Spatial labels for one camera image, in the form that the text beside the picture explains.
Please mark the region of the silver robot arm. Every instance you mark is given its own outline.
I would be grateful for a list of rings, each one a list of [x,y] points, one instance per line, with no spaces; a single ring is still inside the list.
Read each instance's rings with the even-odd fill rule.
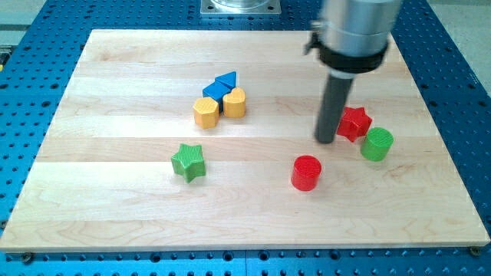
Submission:
[[[401,0],[327,0],[311,24],[304,53],[318,51],[328,68],[315,127],[315,139],[334,141],[355,77],[377,69],[388,48],[388,36]]]

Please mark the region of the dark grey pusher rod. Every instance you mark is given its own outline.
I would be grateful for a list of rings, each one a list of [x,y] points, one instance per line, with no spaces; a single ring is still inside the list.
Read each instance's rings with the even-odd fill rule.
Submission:
[[[353,74],[329,73],[315,127],[315,139],[319,143],[334,141],[353,80]]]

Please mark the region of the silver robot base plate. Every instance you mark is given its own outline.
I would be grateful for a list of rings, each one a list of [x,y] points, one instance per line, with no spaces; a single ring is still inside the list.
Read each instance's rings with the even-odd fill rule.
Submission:
[[[201,0],[201,15],[277,15],[279,0]]]

